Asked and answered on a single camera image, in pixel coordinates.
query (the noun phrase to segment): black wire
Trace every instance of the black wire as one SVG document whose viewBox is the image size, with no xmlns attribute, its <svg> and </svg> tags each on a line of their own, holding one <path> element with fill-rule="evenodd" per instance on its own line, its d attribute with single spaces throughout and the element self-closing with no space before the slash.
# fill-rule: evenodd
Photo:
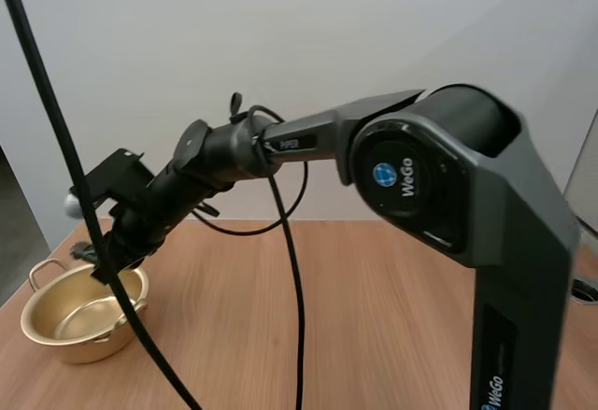
<svg viewBox="0 0 598 410">
<path fill-rule="evenodd" d="M 256 111 L 262 111 L 263 113 L 267 114 L 268 116 L 270 116 L 271 118 L 277 120 L 280 123 L 284 122 L 284 119 L 281 118 L 277 113 L 275 113 L 271 109 L 266 108 L 265 106 L 261 106 L 261 105 L 254 105 L 254 106 L 252 106 L 249 109 L 249 111 L 248 111 L 248 117 L 252 116 Z M 305 195 L 306 189 L 307 189 L 307 180 L 308 180 L 308 177 L 309 177 L 309 166 L 308 166 L 307 163 L 303 163 L 303 183 L 301 184 L 301 190 L 299 190 L 299 193 L 297 194 L 297 198 L 295 199 L 295 201 L 292 204 L 292 206 L 289 208 L 288 211 L 285 212 L 286 218 L 288 218 L 288 217 L 290 217 L 292 215 L 292 213 L 295 211 L 295 209 L 297 208 L 297 206 L 299 206 L 299 204 L 303 200 L 303 196 Z M 264 234 L 264 233 L 267 233 L 268 231 L 274 230 L 275 228 L 277 228 L 278 226 L 280 226 L 280 224 L 282 223 L 282 219 L 278 219 L 274 223 L 271 223 L 270 225 L 268 225 L 268 226 L 266 226 L 264 228 L 260 228 L 259 230 L 234 231 L 234 230 L 227 230 L 226 228 L 222 228 L 221 226 L 218 226 L 218 225 L 212 223 L 210 220 L 206 219 L 204 216 L 202 216 L 201 214 L 199 214 L 196 210 L 192 211 L 191 213 L 198 220 L 200 220 L 202 223 L 204 223 L 205 225 L 207 225 L 212 230 L 218 231 L 219 233 L 228 234 L 228 235 L 247 236 L 247 235 Z"/>
<path fill-rule="evenodd" d="M 62 150 L 64 161 L 68 167 L 69 174 L 73 180 L 73 186 L 77 192 L 81 210 L 83 211 L 83 217 L 87 224 L 90 238 L 95 246 L 97 253 L 100 269 L 102 274 L 107 279 L 109 286 L 114 292 L 114 296 L 121 305 L 122 312 L 127 317 L 131 328 L 135 332 L 135 335 L 146 349 L 148 354 L 154 360 L 158 368 L 162 371 L 166 379 L 177 391 L 178 395 L 185 401 L 185 403 L 193 410 L 201 410 L 199 403 L 195 401 L 190 392 L 185 388 L 183 383 L 177 377 L 177 374 L 168 364 L 160 349 L 153 343 L 150 335 L 143 326 L 143 323 L 139 319 L 127 292 L 122 286 L 121 281 L 117 273 L 117 269 L 113 264 L 110 257 L 106 254 L 106 247 L 104 245 L 104 237 L 100 224 L 95 215 L 95 209 L 93 207 L 93 201 L 90 194 L 89 186 L 83 173 L 83 168 L 79 161 L 75 144 L 64 121 L 63 113 L 61 112 L 58 101 L 54 94 L 54 90 L 51 87 L 50 79 L 43 60 L 37 48 L 36 40 L 34 38 L 31 26 L 27 19 L 22 0 L 6 0 L 8 12 L 12 18 L 13 25 L 21 42 L 22 51 L 29 64 L 29 69 L 33 76 L 34 82 L 37 86 L 37 91 L 41 98 L 41 101 L 46 108 L 48 119 L 52 129 L 56 133 L 56 139 Z"/>
<path fill-rule="evenodd" d="M 306 194 L 307 180 L 308 180 L 308 176 L 309 176 L 309 170 L 308 170 L 308 167 L 307 167 L 307 163 L 303 163 L 303 166 L 304 166 L 303 167 L 303 183 L 301 184 L 301 190 L 299 190 L 299 193 L 297 194 L 297 198 L 295 199 L 295 201 L 292 204 L 292 206 L 285 213 L 285 216 L 287 218 L 292 215 L 292 213 L 295 211 L 295 209 L 297 208 L 297 206 L 299 206 L 299 204 L 301 203 L 301 200 L 303 200 L 303 196 Z M 212 230 L 218 231 L 219 233 L 228 234 L 228 235 L 242 235 L 243 236 L 243 235 L 259 235 L 259 234 L 264 234 L 264 233 L 267 233 L 270 230 L 274 230 L 275 228 L 277 228 L 278 226 L 280 226 L 280 224 L 282 223 L 282 219 L 278 219 L 274 223 L 271 223 L 271 224 L 269 224 L 268 226 L 266 226 L 264 228 L 260 228 L 259 230 L 234 231 L 234 230 L 227 230 L 226 228 L 222 228 L 221 226 L 218 226 L 218 225 L 212 223 L 210 220 L 206 219 L 204 216 L 202 216 L 196 210 L 195 211 L 191 211 L 191 213 L 198 220 L 200 220 L 202 223 L 204 223 L 205 225 L 207 225 L 208 227 L 210 227 Z"/>
<path fill-rule="evenodd" d="M 591 235 L 593 235 L 596 239 L 598 239 L 598 231 L 596 231 L 595 229 L 593 229 L 590 224 L 582 219 L 580 216 L 576 216 L 577 220 L 579 221 L 579 224 L 581 225 L 581 227 L 586 230 L 588 233 L 590 233 Z"/>
<path fill-rule="evenodd" d="M 276 114 L 263 106 L 252 106 L 248 113 L 249 126 L 252 134 L 256 134 L 255 127 L 253 125 L 253 115 L 256 111 L 262 111 L 266 114 L 270 114 L 271 116 Z M 282 203 L 282 196 L 278 190 L 278 184 L 274 178 L 274 173 L 272 172 L 270 163 L 263 153 L 263 147 L 259 137 L 254 147 L 258 157 L 260 158 L 260 162 L 263 165 L 263 169 L 266 172 L 268 182 L 270 183 L 270 188 L 272 189 L 272 194 L 274 195 L 274 200 L 277 204 L 280 220 L 282 221 L 282 230 L 284 231 L 287 249 L 289 250 L 289 258 L 291 259 L 292 280 L 295 286 L 295 295 L 297 297 L 297 319 L 299 323 L 299 333 L 297 337 L 297 391 L 295 396 L 295 410 L 301 410 L 303 404 L 303 357 L 306 342 L 306 308 L 303 300 L 301 274 L 299 272 L 299 264 L 297 262 L 297 254 L 295 253 L 294 242 L 292 241 L 291 227 L 289 226 L 289 221 L 284 211 L 284 204 Z"/>
</svg>

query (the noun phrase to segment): gold pot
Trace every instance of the gold pot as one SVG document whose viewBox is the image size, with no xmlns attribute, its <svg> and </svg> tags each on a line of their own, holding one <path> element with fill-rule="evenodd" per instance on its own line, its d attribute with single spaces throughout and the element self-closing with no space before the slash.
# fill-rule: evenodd
<svg viewBox="0 0 598 410">
<path fill-rule="evenodd" d="M 66 273 L 40 288 L 36 273 L 50 263 Z M 23 333 L 40 345 L 52 346 L 62 361 L 90 363 L 123 349 L 134 337 L 121 306 L 108 286 L 90 276 L 91 264 L 68 269 L 57 259 L 40 262 L 29 273 L 34 296 L 21 313 Z M 141 269 L 119 273 L 135 311 L 147 306 L 148 276 Z"/>
</svg>

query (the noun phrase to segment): robotic arm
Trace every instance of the robotic arm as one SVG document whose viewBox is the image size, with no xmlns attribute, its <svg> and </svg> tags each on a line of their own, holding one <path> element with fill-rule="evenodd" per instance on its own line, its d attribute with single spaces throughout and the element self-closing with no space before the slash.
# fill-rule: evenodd
<svg viewBox="0 0 598 410">
<path fill-rule="evenodd" d="M 335 159 L 341 182 L 378 215 L 476 268 L 470 408 L 549 409 L 578 228 L 518 113 L 453 85 L 284 123 L 246 117 L 214 129 L 197 120 L 156 177 L 124 149 L 87 175 L 96 203 L 118 202 L 105 239 L 120 269 L 155 252 L 206 198 L 265 177 L 254 144 L 275 169 Z"/>
</svg>

